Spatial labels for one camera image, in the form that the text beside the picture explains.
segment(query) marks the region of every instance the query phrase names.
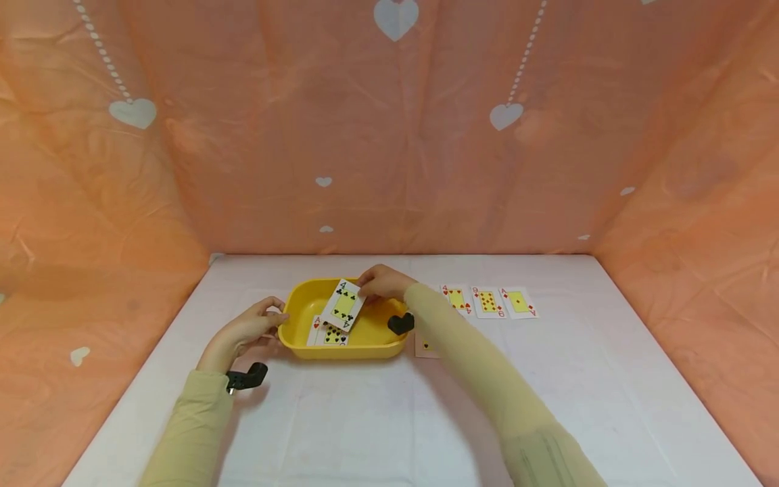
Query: hand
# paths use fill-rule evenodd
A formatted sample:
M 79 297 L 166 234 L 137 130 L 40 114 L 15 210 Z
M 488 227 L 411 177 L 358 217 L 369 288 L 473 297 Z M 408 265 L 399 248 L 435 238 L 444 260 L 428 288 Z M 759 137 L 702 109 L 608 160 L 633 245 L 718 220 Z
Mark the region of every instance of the hand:
M 227 373 L 236 358 L 257 345 L 264 334 L 289 318 L 288 314 L 269 311 L 271 306 L 284 311 L 284 302 L 270 296 L 254 304 L 219 330 L 203 352 L 197 370 Z
M 417 281 L 406 274 L 384 264 L 371 267 L 357 279 L 360 296 L 381 296 L 382 298 L 394 298 L 400 302 L 404 300 L 406 290 L 416 283 Z

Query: white dotted line print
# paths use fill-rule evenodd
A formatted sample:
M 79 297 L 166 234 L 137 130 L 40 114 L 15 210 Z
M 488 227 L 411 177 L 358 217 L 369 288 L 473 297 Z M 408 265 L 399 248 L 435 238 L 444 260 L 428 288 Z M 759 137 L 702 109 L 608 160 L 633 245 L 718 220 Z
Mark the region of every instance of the white dotted line print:
M 530 50 L 533 48 L 533 43 L 535 42 L 536 35 L 538 35 L 538 29 L 541 26 L 541 18 L 543 18 L 544 16 L 544 12 L 546 10 L 546 4 L 547 4 L 547 0 L 543 0 L 543 2 L 541 2 L 541 7 L 538 9 L 538 15 L 536 16 L 535 23 L 533 24 L 533 29 L 531 30 L 530 37 L 528 38 L 527 44 L 525 45 L 525 52 L 522 56 L 522 63 L 520 64 L 519 70 L 516 72 L 516 77 L 514 78 L 514 84 L 511 86 L 509 101 L 506 103 L 507 107 L 511 105 L 512 101 L 514 101 L 514 94 L 516 93 L 516 89 L 519 87 L 520 81 L 522 80 L 522 74 L 525 71 L 525 65 L 527 64 L 527 60 L 530 57 Z
M 106 51 L 105 46 L 103 45 L 100 34 L 95 32 L 95 26 L 92 24 L 92 19 L 90 16 L 86 13 L 86 7 L 82 5 L 81 0 L 73 0 L 73 4 L 76 6 L 76 10 L 81 15 L 81 20 L 84 22 L 84 28 L 89 31 L 90 37 L 92 37 L 92 40 L 95 43 L 95 47 L 97 48 L 97 52 L 102 57 L 106 69 L 111 74 L 111 78 L 113 78 L 114 83 L 118 85 L 118 88 L 122 92 L 122 96 L 125 97 L 127 103 L 131 104 L 133 102 L 132 96 L 127 90 L 125 82 L 122 81 L 122 78 L 119 77 L 119 73 L 116 71 L 116 66 L 112 64 L 111 57 L 108 55 L 108 51 Z

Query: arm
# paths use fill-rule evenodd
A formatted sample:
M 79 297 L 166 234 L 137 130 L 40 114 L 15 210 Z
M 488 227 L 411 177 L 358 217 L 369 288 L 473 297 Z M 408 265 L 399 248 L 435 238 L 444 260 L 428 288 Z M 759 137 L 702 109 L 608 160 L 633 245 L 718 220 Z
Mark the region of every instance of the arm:
M 511 362 L 443 296 L 416 283 L 407 288 L 404 298 L 417 318 L 417 329 L 495 427 L 516 485 L 606 485 L 579 443 Z
M 232 408 L 226 375 L 190 372 L 140 486 L 210 486 Z
M 211 340 L 189 373 L 160 442 L 141 477 L 141 487 L 208 487 L 213 483 L 222 436 L 233 400 L 227 393 L 227 371 L 235 359 L 287 315 L 279 298 L 265 298 L 230 321 Z

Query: playing card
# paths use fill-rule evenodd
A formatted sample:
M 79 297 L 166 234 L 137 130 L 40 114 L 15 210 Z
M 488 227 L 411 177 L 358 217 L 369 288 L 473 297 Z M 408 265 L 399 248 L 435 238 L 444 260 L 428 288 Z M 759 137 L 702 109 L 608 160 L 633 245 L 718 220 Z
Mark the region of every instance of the playing card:
M 316 345 L 329 347 L 329 346 L 341 346 L 345 347 L 349 343 L 349 334 L 336 328 L 332 323 L 322 321 L 322 328 L 319 330 L 319 334 L 316 336 Z
M 322 317 L 320 315 L 314 315 L 314 319 L 311 320 L 311 327 L 308 329 L 308 341 L 305 342 L 307 347 L 313 347 L 316 345 L 316 338 L 319 335 L 319 331 L 323 327 Z
M 425 341 L 419 332 L 414 332 L 414 355 L 419 358 L 438 358 L 433 347 Z
M 538 318 L 538 310 L 525 288 L 500 288 L 500 297 L 512 319 Z
M 473 286 L 471 295 L 476 303 L 476 316 L 482 319 L 504 319 L 506 309 L 503 307 L 503 300 L 498 288 L 480 288 Z
M 474 314 L 474 300 L 471 293 L 468 292 L 468 286 L 465 284 L 443 284 L 441 286 L 443 294 L 454 309 L 463 316 Z
M 357 296 L 360 288 L 345 279 L 341 279 L 322 311 L 322 319 L 348 332 L 351 330 L 357 314 L 362 308 L 363 298 Z

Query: black device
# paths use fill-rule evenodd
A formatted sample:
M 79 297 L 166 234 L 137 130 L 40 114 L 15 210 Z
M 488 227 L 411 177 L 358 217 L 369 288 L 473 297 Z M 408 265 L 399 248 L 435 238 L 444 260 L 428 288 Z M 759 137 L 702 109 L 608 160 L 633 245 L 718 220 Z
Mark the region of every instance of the black device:
M 414 315 L 408 312 L 402 318 L 400 316 L 391 316 L 387 321 L 387 328 L 396 335 L 408 333 L 414 329 Z
M 254 362 L 249 367 L 248 372 L 236 372 L 231 370 L 227 373 L 227 391 L 233 394 L 234 390 L 253 389 L 259 387 L 265 375 L 268 373 L 268 366 L 261 362 Z

